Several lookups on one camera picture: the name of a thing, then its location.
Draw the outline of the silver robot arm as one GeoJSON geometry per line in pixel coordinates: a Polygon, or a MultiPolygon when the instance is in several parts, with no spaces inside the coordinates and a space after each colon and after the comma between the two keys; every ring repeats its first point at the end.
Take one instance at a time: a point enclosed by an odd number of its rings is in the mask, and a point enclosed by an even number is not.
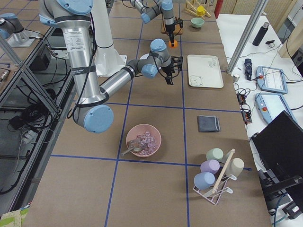
{"type": "Polygon", "coordinates": [[[179,31],[175,33],[175,30],[177,25],[179,25],[179,30],[182,30],[183,20],[175,16],[173,1],[155,0],[154,5],[151,7],[145,6],[142,0],[131,0],[130,3],[140,12],[141,19],[145,24],[151,22],[158,15],[161,15],[164,33],[169,37],[169,47],[176,48],[178,46],[175,35],[179,35],[179,31]]]}
{"type": "Polygon", "coordinates": [[[99,83],[101,66],[120,58],[113,49],[113,40],[106,3],[103,0],[42,0],[39,2],[40,21],[63,32],[71,73],[78,100],[71,118],[89,132],[102,133],[112,124],[114,114],[108,99],[137,74],[154,78],[161,74],[166,83],[182,69],[183,58],[169,54],[162,39],[151,42],[145,59],[131,60],[121,65],[105,82],[99,83]]]}

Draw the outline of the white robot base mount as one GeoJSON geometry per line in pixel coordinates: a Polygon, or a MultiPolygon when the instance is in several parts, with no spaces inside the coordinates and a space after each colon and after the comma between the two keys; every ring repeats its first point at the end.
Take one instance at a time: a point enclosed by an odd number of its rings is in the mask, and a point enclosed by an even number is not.
{"type": "Polygon", "coordinates": [[[94,59],[97,76],[110,77],[126,65],[127,56],[120,55],[114,47],[106,2],[104,0],[93,1],[91,13],[97,44],[94,59]]]}

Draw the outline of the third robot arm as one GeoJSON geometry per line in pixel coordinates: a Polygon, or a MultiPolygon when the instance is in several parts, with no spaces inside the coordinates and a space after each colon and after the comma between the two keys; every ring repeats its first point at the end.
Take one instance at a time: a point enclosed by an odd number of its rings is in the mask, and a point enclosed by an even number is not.
{"type": "Polygon", "coordinates": [[[11,47],[29,48],[33,39],[30,39],[29,32],[24,29],[18,17],[14,13],[4,13],[0,16],[0,35],[8,40],[11,47]]]}

